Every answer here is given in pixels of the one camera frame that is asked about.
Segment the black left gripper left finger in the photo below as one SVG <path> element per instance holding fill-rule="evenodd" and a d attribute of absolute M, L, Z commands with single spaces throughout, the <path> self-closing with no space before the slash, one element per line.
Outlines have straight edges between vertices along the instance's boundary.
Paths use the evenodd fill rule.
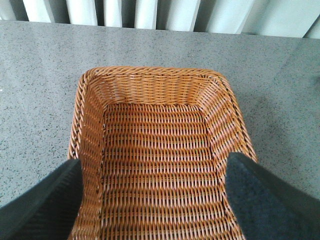
<path fill-rule="evenodd" d="M 79 159 L 70 159 L 0 209 L 2 240 L 66 240 L 83 198 Z"/>

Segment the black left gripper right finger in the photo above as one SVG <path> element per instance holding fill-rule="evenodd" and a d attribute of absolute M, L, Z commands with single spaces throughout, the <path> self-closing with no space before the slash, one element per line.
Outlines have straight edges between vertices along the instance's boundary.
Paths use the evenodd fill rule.
<path fill-rule="evenodd" d="M 320 201 L 240 152 L 227 158 L 225 189 L 248 240 L 318 240 Z"/>

